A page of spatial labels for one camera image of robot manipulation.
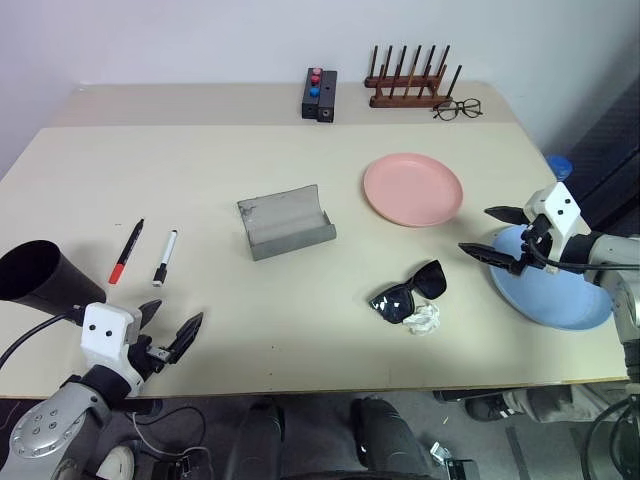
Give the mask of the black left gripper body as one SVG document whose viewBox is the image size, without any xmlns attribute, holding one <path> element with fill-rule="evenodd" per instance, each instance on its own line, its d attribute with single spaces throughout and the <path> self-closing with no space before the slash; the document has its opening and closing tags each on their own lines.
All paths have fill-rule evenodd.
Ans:
<svg viewBox="0 0 640 480">
<path fill-rule="evenodd" d="M 155 347 L 152 338 L 141 334 L 137 341 L 129 346 L 127 358 L 133 369 L 146 382 L 154 373 L 160 373 L 173 355 L 169 347 Z"/>
</svg>

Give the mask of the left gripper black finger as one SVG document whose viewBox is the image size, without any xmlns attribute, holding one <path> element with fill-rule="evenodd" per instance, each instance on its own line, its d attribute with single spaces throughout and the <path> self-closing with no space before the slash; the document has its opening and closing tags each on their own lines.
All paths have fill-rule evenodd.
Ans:
<svg viewBox="0 0 640 480">
<path fill-rule="evenodd" d="M 153 319 L 161 304 L 162 301 L 160 299 L 155 299 L 148 301 L 138 307 L 138 332 L 141 332 L 143 328 Z"/>
<path fill-rule="evenodd" d="M 177 331 L 174 341 L 166 348 L 166 364 L 176 364 L 192 345 L 199 332 L 204 313 L 199 312 L 188 319 Z"/>
</svg>

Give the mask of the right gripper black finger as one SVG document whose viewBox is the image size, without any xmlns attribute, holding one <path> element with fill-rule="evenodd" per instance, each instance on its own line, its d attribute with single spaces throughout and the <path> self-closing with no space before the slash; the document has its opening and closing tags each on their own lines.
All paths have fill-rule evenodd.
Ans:
<svg viewBox="0 0 640 480">
<path fill-rule="evenodd" d="M 501 222 L 512 225 L 529 225 L 531 223 L 520 207 L 495 206 L 486 208 L 484 212 Z"/>
<path fill-rule="evenodd" d="M 516 263 L 515 257 L 499 252 L 491 246 L 479 243 L 464 242 L 459 243 L 458 247 L 464 253 L 480 261 L 481 263 L 491 265 L 500 269 L 511 269 Z"/>
</svg>

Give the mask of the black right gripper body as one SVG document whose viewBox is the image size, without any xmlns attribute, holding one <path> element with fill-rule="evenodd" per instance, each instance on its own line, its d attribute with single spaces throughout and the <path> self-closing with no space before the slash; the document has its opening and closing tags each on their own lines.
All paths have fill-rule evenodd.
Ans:
<svg viewBox="0 0 640 480">
<path fill-rule="evenodd" d="M 546 266 L 547 253 L 552 244 L 549 234 L 551 222 L 543 214 L 536 219 L 521 234 L 521 256 L 514 260 L 509 267 L 512 275 L 520 276 L 527 267 L 543 270 Z"/>
</svg>

